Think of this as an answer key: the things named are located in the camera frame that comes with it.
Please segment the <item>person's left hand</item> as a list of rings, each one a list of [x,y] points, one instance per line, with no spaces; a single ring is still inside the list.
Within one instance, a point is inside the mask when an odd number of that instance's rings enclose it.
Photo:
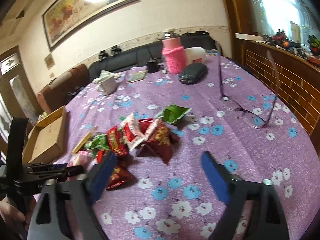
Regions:
[[[1,200],[1,218],[4,223],[9,227],[13,228],[15,223],[24,223],[25,216],[16,207],[9,203],[7,197]]]

